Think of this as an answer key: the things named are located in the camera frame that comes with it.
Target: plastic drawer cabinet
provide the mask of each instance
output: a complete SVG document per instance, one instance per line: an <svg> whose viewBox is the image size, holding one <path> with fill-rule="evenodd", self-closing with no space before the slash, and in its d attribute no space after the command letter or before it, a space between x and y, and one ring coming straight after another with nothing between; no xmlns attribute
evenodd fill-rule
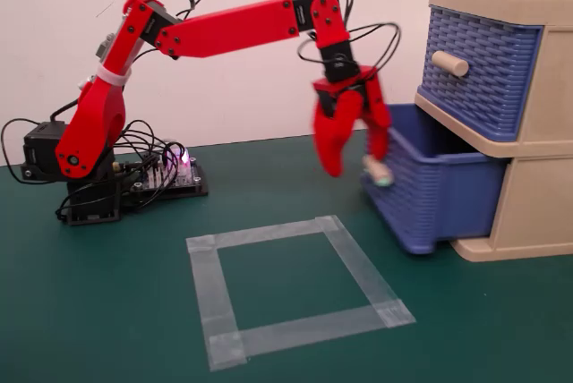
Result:
<svg viewBox="0 0 573 383"><path fill-rule="evenodd" d="M487 236L507 160L486 157L415 105L389 106L390 187L362 184L402 246L430 253L440 239Z"/></svg>
<svg viewBox="0 0 573 383"><path fill-rule="evenodd" d="M454 249L472 261L573 253L573 0L429 4L415 103L482 154L509 159L491 232L458 235Z"/></svg>

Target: drawer handle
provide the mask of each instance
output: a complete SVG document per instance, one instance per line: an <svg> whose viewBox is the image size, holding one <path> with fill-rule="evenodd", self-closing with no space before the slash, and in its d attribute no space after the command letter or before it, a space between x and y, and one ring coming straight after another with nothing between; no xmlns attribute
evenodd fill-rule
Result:
<svg viewBox="0 0 573 383"><path fill-rule="evenodd" d="M467 61L447 54L443 50L438 50L433 53L432 64L443 68L450 74L453 74L457 77L462 77L463 75L467 74L467 71L469 70Z"/></svg>

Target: green table surface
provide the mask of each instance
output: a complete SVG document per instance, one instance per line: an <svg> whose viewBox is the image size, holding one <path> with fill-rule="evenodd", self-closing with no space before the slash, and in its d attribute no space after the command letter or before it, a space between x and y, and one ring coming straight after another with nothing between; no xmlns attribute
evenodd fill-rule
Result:
<svg viewBox="0 0 573 383"><path fill-rule="evenodd" d="M310 137L192 150L210 195L121 222L64 226L64 186L0 168L0 381L573 381L573 256L470 263L446 243L403 252L358 183ZM337 215L417 322L210 372L185 238ZM220 251L240 329L365 305L326 238Z"/></svg>

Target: masking tape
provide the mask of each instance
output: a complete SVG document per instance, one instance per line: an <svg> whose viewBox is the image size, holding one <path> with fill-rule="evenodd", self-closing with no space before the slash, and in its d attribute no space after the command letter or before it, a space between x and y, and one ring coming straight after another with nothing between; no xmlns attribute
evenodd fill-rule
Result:
<svg viewBox="0 0 573 383"><path fill-rule="evenodd" d="M217 249L324 233L371 303L304 319L239 331ZM246 363L248 356L415 322L336 216L187 239L211 370Z"/></svg>

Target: blue drawer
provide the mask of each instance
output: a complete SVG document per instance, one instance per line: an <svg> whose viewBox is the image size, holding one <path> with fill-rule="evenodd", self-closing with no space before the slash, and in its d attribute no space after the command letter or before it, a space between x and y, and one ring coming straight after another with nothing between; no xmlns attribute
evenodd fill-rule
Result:
<svg viewBox="0 0 573 383"><path fill-rule="evenodd" d="M361 183L402 246L429 253L442 239L488 236L507 159L486 157L415 105L389 106L384 159L395 178Z"/></svg>
<svg viewBox="0 0 573 383"><path fill-rule="evenodd" d="M420 95L493 141L515 141L543 27L432 7ZM469 64L457 77L432 64L442 50Z"/></svg>

